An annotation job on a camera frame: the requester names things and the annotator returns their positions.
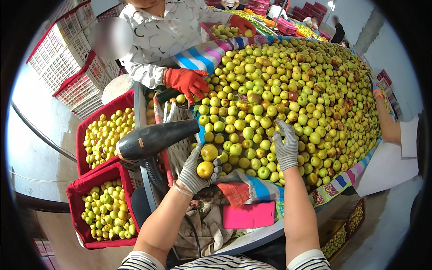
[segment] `orange glove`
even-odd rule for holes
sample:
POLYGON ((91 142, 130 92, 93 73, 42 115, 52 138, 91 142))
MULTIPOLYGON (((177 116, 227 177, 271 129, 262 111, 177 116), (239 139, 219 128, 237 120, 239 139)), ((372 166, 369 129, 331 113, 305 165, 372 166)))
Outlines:
POLYGON ((257 32, 253 24, 240 17, 239 15, 233 15, 229 19, 229 22, 231 23, 231 27, 238 27, 242 35, 245 35, 247 29, 250 29, 252 31, 252 37, 254 37, 257 32))
POLYGON ((186 95, 189 105, 194 104, 192 94, 198 98, 203 99, 204 94, 201 91, 208 93, 209 83, 206 82, 201 76, 208 76, 209 74, 203 70, 190 70, 181 68, 178 70, 168 68, 164 72, 164 83, 170 84, 172 88, 177 89, 186 95))

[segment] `striped shirt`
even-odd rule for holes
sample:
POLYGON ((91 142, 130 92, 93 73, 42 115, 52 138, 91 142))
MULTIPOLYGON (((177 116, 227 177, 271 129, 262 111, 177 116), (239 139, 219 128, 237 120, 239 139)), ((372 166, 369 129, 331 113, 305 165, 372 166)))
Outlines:
MULTIPOLYGON (((142 251, 132 251, 123 260, 119 270, 165 270, 165 267, 152 255, 142 251)), ((214 255, 202 257, 192 262, 174 267, 176 270, 276 270, 273 266, 251 260, 246 256, 214 255)), ((329 270, 330 264, 321 250, 312 249, 295 257, 286 268, 287 270, 329 270)))

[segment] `hand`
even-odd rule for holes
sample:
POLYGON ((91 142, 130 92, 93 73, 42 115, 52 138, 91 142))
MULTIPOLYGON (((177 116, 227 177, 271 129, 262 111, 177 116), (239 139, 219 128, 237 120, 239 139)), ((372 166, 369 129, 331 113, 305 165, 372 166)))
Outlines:
POLYGON ((183 169, 178 176, 178 181, 182 183, 193 195, 200 190, 210 186, 213 181, 211 179, 202 179, 197 174, 198 158, 200 157, 201 148, 203 145, 198 143, 191 155, 184 163, 183 169))
POLYGON ((285 171, 293 166, 298 166, 297 155, 299 154, 299 142, 295 138, 294 128, 280 119, 276 119, 282 135, 285 136, 285 143, 282 143, 280 133, 273 132, 273 140, 276 149, 276 159, 280 170, 285 171))
POLYGON ((253 24, 240 17, 239 15, 231 16, 229 22, 231 23, 231 27, 238 27, 242 35, 245 35, 247 29, 250 29, 252 31, 252 37, 254 37, 257 32, 253 24))
POLYGON ((204 94, 201 91, 208 93, 209 83, 206 82, 201 76, 208 76, 209 74, 203 70, 190 70, 181 68, 178 70, 168 68, 164 72, 165 84, 170 84, 172 88, 177 89, 186 95, 189 105, 194 104, 192 94, 198 98, 203 99, 204 94))
POLYGON ((381 97, 382 99, 384 99, 384 97, 381 94, 381 88, 379 87, 379 82, 372 76, 372 74, 368 73, 369 78, 371 79, 371 83, 372 83, 372 92, 374 94, 375 99, 377 99, 377 97, 381 97))

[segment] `pink phone case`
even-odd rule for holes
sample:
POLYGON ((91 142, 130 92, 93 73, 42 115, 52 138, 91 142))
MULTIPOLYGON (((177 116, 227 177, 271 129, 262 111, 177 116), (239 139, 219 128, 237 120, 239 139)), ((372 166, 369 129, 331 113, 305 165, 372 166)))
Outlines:
POLYGON ((223 207, 223 227, 226 229, 249 229, 274 224, 275 202, 245 204, 234 209, 223 207))

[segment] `black hose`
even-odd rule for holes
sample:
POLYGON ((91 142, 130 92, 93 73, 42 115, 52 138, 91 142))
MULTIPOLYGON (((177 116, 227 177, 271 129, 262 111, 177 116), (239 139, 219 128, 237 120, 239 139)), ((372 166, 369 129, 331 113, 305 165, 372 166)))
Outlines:
POLYGON ((192 223, 191 219, 190 219, 187 215, 185 215, 184 218, 185 218, 186 221, 189 223, 189 225, 190 225, 191 228, 192 228, 192 231, 194 232, 195 240, 197 241, 198 258, 201 258, 200 240, 198 239, 198 234, 197 234, 197 231, 195 230, 195 226, 194 226, 194 224, 192 223))

